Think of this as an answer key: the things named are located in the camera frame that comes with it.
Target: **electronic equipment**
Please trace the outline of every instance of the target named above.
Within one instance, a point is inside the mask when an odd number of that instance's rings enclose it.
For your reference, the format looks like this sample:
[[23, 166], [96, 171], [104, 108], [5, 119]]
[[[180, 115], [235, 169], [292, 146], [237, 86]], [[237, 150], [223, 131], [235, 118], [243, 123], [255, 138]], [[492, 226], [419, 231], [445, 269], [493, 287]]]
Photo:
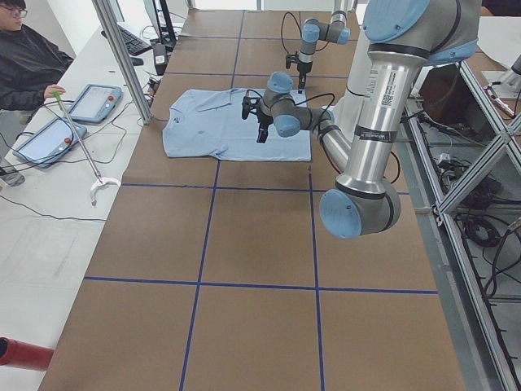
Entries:
[[[123, 41], [125, 42], [125, 46], [130, 55], [140, 55], [152, 48], [148, 42], [143, 41], [140, 37], [136, 37], [125, 27], [119, 24], [118, 27], [120, 28], [121, 36], [123, 37]], [[107, 37], [107, 34], [104, 31], [101, 32], [101, 35]]]
[[107, 118], [121, 98], [121, 88], [87, 85], [68, 109], [73, 121], [98, 124]]
[[165, 0], [143, 0], [145, 10], [154, 26], [159, 43], [165, 45], [167, 51], [173, 51], [177, 39], [173, 31], [169, 7]]
[[130, 62], [134, 67], [138, 67], [139, 65], [143, 65], [145, 63], [145, 61], [139, 57], [130, 57]]
[[[74, 126], [80, 137], [84, 138], [87, 128], [77, 123], [74, 123]], [[61, 117], [55, 118], [16, 148], [13, 155], [39, 167], [47, 168], [77, 142], [67, 120]]]
[[164, 74], [164, 71], [166, 70], [166, 66], [169, 64], [169, 56], [166, 51], [167, 46], [156, 43], [152, 47], [154, 51], [154, 66], [155, 66], [155, 73], [157, 73], [159, 76]]

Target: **desk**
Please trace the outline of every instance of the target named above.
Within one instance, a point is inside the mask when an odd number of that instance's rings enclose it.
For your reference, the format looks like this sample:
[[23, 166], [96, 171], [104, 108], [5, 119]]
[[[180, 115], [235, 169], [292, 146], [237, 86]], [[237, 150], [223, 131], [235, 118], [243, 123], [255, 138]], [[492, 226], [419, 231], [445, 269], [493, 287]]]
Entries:
[[[145, 65], [135, 69], [140, 82], [145, 85], [149, 77], [145, 71], [154, 72], [154, 66], [151, 51], [142, 57]], [[59, 82], [68, 91], [63, 98], [75, 99], [88, 83], [124, 84], [108, 42], [99, 31]], [[124, 88], [122, 100], [107, 121], [130, 100], [130, 94]], [[58, 106], [54, 106], [53, 110], [59, 112]], [[53, 117], [45, 108], [39, 110], [26, 131], [38, 130]], [[122, 177], [142, 128], [138, 119], [137, 110], [134, 105], [130, 105], [116, 121], [128, 133], [114, 161], [99, 165], [103, 174]], [[89, 126], [89, 133], [99, 128]], [[109, 125], [87, 138], [85, 144], [95, 159], [109, 160], [122, 134], [122, 130]], [[25, 137], [20, 137], [17, 145]], [[67, 161], [83, 158], [85, 156], [79, 146], [64, 157]], [[7, 159], [13, 164], [20, 163], [11, 153]], [[95, 177], [86, 161], [58, 163], [49, 169], [30, 169], [23, 174], [25, 183], [22, 186], [4, 187], [0, 194], [41, 213], [59, 217], [106, 219], [117, 193], [115, 187], [102, 189], [97, 194], [97, 206], [93, 208], [90, 205], [89, 190]], [[5, 200], [0, 200], [0, 216], [0, 334], [54, 347], [98, 242], [103, 223], [38, 217]], [[42, 377], [41, 372], [0, 368], [2, 389], [34, 391]]]
[[[511, 271], [511, 279], [504, 278], [498, 280], [498, 296], [490, 301], [483, 298], [483, 288], [488, 280], [491, 270], [487, 263], [484, 248], [473, 243], [472, 240], [463, 239], [461, 223], [457, 219], [457, 213], [466, 213], [467, 208], [462, 204], [478, 184], [489, 174], [501, 183], [501, 190], [496, 194], [497, 197], [514, 199], [520, 192], [521, 181], [521, 149], [519, 137], [511, 135], [519, 129], [521, 121], [506, 120], [505, 115], [492, 105], [490, 99], [485, 94], [483, 87], [488, 84], [482, 71], [501, 71], [504, 68], [492, 61], [483, 52], [477, 52], [462, 64], [461, 74], [467, 84], [472, 96], [479, 109], [483, 112], [493, 129], [493, 138], [476, 149], [475, 145], [452, 148], [450, 155], [457, 156], [463, 161], [471, 162], [465, 173], [459, 178], [449, 190], [442, 191], [440, 185], [440, 175], [434, 170], [436, 163], [431, 156], [438, 156], [441, 152], [446, 152], [446, 147], [438, 147], [434, 143], [426, 145], [425, 138], [422, 136], [416, 121], [410, 121], [410, 128], [414, 133], [422, 162], [429, 178], [431, 189], [436, 195], [435, 206], [440, 216], [440, 225], [447, 231], [454, 252], [457, 255], [458, 265], [462, 271], [462, 277], [466, 288], [470, 293], [474, 311], [477, 313], [479, 324], [484, 330], [484, 335], [488, 348], [496, 366], [497, 373], [501, 378], [501, 385], [504, 389], [518, 389], [518, 379], [521, 368], [517, 360], [509, 360], [506, 357], [517, 357], [521, 350], [519, 343], [519, 285], [513, 283], [514, 279], [519, 278], [519, 270]], [[514, 107], [514, 101], [509, 101], [509, 105]], [[414, 103], [409, 101], [409, 113], [416, 112]], [[512, 223], [519, 216], [519, 209], [513, 205], [491, 204], [486, 210], [480, 207], [468, 209], [468, 213], [483, 215], [489, 221], [495, 217], [503, 221]], [[467, 251], [472, 254], [472, 259], [467, 255]], [[517, 248], [511, 249], [506, 246], [503, 251], [517, 253]]]
[[[41, 391], [465, 389], [403, 180], [396, 227], [342, 241], [318, 219], [335, 174], [317, 143], [297, 163], [162, 153], [186, 88], [261, 87], [283, 68], [282, 15], [190, 11]], [[343, 93], [349, 23], [309, 97]]]

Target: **hand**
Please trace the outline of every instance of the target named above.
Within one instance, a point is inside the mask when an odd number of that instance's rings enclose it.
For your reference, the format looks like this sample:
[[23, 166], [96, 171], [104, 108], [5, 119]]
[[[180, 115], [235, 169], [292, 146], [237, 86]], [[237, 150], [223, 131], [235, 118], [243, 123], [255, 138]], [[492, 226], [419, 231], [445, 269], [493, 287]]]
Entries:
[[63, 87], [60, 87], [57, 84], [51, 84], [46, 87], [45, 91], [43, 91], [43, 99], [53, 98], [55, 96], [55, 91], [60, 95], [67, 92]]

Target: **computer monitor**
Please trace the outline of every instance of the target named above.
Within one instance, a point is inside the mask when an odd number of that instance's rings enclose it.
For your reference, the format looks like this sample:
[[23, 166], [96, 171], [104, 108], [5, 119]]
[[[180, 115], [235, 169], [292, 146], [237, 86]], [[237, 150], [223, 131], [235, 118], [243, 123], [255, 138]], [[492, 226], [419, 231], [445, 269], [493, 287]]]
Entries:
[[110, 0], [109, 1], [112, 10], [114, 11], [114, 15], [116, 15], [116, 20], [118, 22], [125, 22], [125, 19], [123, 18], [123, 13], [121, 12], [120, 4], [117, 0]]
[[[173, 31], [172, 20], [166, 0], [143, 0], [143, 4], [160, 43], [165, 45], [168, 51], [173, 51], [177, 39]], [[161, 23], [160, 15], [164, 20], [165, 26]]]

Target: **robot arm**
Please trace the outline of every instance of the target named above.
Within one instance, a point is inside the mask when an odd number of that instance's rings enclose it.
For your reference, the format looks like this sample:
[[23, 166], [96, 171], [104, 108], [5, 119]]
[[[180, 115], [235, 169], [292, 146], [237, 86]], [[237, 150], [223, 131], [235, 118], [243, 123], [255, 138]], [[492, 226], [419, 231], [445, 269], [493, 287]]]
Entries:
[[304, 22], [300, 50], [294, 55], [286, 56], [286, 69], [289, 69], [291, 64], [296, 64], [299, 71], [299, 91], [305, 88], [307, 75], [311, 72], [317, 42], [344, 45], [348, 41], [350, 31], [346, 28], [347, 12], [356, 9], [357, 3], [357, 0], [335, 0], [335, 9], [331, 13], [329, 24], [321, 23], [316, 18], [308, 18]]
[[405, 102], [424, 65], [451, 64], [475, 52], [479, 13], [480, 0], [371, 0], [363, 24], [371, 67], [352, 142], [330, 113], [295, 106], [288, 75], [270, 78], [256, 112], [273, 118], [282, 137], [311, 130], [340, 168], [335, 189], [320, 203], [334, 236], [385, 231], [398, 220], [400, 199], [383, 173]]

